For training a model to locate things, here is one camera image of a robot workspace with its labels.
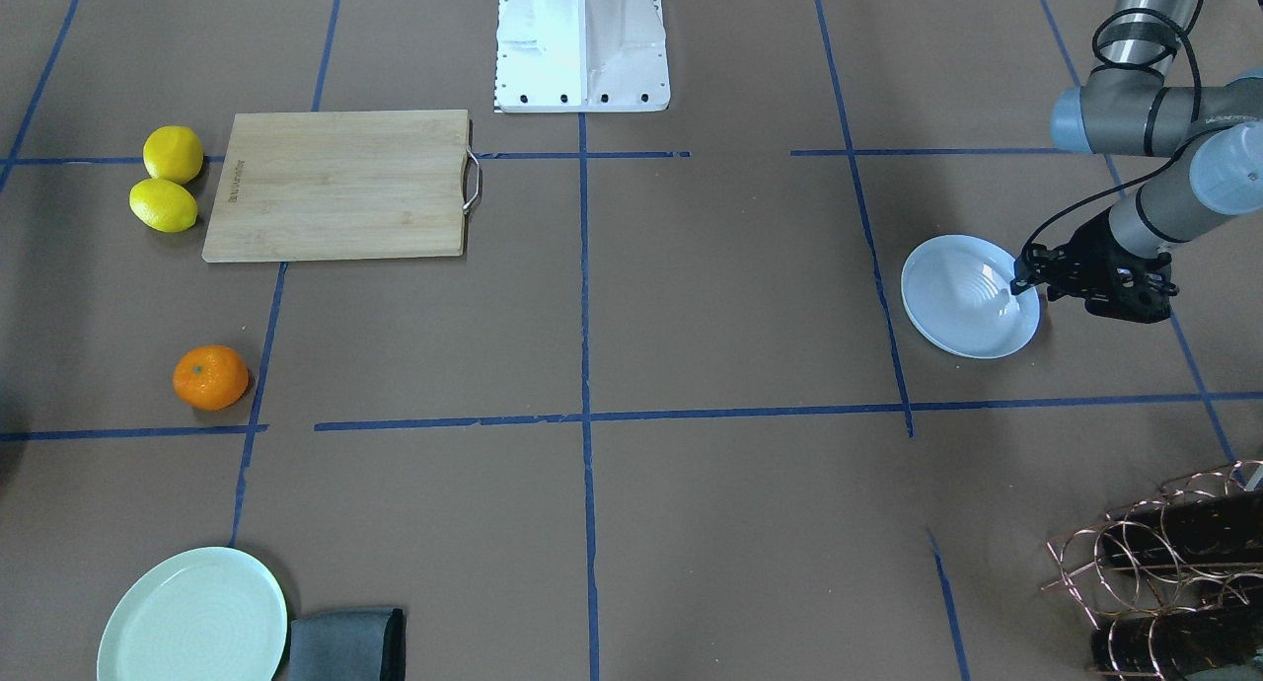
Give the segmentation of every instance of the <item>metal handle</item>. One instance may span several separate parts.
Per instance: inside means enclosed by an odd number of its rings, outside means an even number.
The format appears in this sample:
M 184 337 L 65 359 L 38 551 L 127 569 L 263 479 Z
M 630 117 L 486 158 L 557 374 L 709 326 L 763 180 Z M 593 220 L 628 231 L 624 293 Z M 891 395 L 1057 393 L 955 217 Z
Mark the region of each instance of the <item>metal handle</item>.
M 470 155 L 470 163 L 474 164 L 474 169 L 476 169 L 476 172 L 477 172 L 477 173 L 475 173 L 475 177 L 474 177 L 474 195 L 469 196 L 469 198 L 465 200 L 465 206 L 461 208 L 461 211 L 465 214 L 465 217 L 469 217 L 470 212 L 474 211 L 474 205 L 477 205 L 477 201 L 482 200 L 482 164 L 479 163 L 477 155 L 474 155 L 474 152 L 471 152 L 469 149 L 469 147 L 466 147 L 466 149 L 465 149 L 465 155 Z M 470 168 L 470 164 L 466 163 L 465 164 L 465 183 L 466 184 L 469 183 L 469 168 Z

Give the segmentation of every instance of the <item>gray towel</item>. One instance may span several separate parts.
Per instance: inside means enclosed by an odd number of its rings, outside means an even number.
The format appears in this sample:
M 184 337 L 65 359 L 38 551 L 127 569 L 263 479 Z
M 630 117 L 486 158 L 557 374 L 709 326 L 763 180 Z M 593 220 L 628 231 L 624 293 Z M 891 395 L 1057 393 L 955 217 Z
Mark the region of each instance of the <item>gray towel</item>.
M 289 681 L 403 681 L 402 609 L 344 609 L 289 623 Z

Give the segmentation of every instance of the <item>wooden cutting board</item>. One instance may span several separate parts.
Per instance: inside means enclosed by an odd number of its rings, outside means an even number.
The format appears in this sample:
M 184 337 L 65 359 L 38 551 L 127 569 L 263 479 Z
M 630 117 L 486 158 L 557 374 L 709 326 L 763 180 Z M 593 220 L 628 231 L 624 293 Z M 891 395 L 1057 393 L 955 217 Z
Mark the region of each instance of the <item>wooden cutting board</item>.
M 469 111 L 239 114 L 206 262 L 456 256 Z

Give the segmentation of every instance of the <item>plate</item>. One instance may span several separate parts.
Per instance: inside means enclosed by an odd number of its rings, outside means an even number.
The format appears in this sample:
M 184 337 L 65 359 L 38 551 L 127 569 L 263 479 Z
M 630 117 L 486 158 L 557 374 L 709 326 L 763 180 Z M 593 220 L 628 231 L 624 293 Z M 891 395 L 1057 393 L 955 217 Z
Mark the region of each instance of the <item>plate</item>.
M 270 681 L 285 646 L 285 598 L 261 562 L 197 548 L 147 572 L 101 636 L 97 681 Z
M 931 344 L 964 358 L 1004 358 L 1031 342 L 1039 296 L 1009 293 L 1013 256 L 991 241 L 942 235 L 903 263 L 903 308 Z

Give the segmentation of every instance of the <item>lemon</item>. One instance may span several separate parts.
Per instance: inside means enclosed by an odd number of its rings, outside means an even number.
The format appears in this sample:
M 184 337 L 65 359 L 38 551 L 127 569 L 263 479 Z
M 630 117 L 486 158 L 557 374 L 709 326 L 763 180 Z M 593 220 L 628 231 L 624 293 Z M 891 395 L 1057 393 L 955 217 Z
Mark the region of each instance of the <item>lemon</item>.
M 197 201 L 182 186 L 144 178 L 131 187 L 131 212 L 159 232 L 183 232 L 197 222 Z
M 140 155 L 149 176 L 181 186 L 202 172 L 202 140 L 188 126 L 163 126 L 149 133 Z

